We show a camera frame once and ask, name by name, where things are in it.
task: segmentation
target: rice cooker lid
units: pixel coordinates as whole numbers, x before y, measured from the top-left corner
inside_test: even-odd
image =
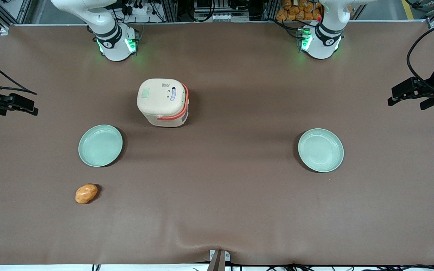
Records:
[[[185,88],[174,79],[148,79],[140,85],[136,103],[143,114],[174,116],[185,106]]]

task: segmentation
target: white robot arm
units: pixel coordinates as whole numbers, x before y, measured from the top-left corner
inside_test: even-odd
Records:
[[[96,36],[100,51],[112,61],[121,61],[136,53],[135,29],[118,24],[104,7],[116,0],[51,0],[59,10],[86,22]]]
[[[315,26],[305,26],[305,29],[309,29],[309,34],[300,42],[301,49],[317,59],[330,57],[337,50],[341,33],[351,18],[348,5],[363,5],[374,1],[377,0],[319,0],[324,6],[322,20]]]

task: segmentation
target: brown tablecloth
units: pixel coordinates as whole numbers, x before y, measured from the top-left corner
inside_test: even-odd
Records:
[[[199,262],[214,248],[240,264],[434,264],[434,108],[386,102],[426,29],[352,23],[314,60],[271,23],[148,26],[114,63],[84,27],[11,27],[0,68],[38,92],[25,96],[40,114],[0,116],[0,264]],[[434,70],[434,33],[412,63]],[[183,127],[140,114],[148,78],[189,87]],[[126,150],[91,168],[78,142],[104,123]],[[316,127],[344,144],[334,172],[301,165]],[[88,182],[99,198],[76,204]]]

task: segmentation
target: rice cooker handle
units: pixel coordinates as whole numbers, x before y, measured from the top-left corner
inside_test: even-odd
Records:
[[[188,107],[188,88],[184,84],[182,84],[182,86],[184,86],[184,88],[185,88],[185,105],[184,105],[184,109],[182,110],[182,112],[178,113],[175,116],[158,117],[157,120],[176,120],[176,119],[182,117],[186,113],[186,110],[187,110],[187,107]]]

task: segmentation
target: light green plate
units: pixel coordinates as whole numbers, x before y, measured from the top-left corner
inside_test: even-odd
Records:
[[[344,147],[332,132],[316,128],[305,132],[299,139],[299,156],[312,170],[330,172],[341,165]]]
[[[81,160],[89,166],[105,166],[115,161],[122,152],[124,140],[119,130],[111,125],[97,125],[86,131],[78,145]]]

